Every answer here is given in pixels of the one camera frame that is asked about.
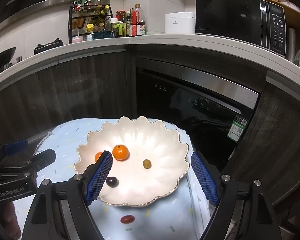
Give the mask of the person's left hand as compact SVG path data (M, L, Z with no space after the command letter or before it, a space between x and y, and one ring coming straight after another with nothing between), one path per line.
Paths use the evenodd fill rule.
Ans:
M19 239L21 237L21 230L18 224L17 216L15 214L15 207L13 202L4 203L0 207L2 226L11 239Z

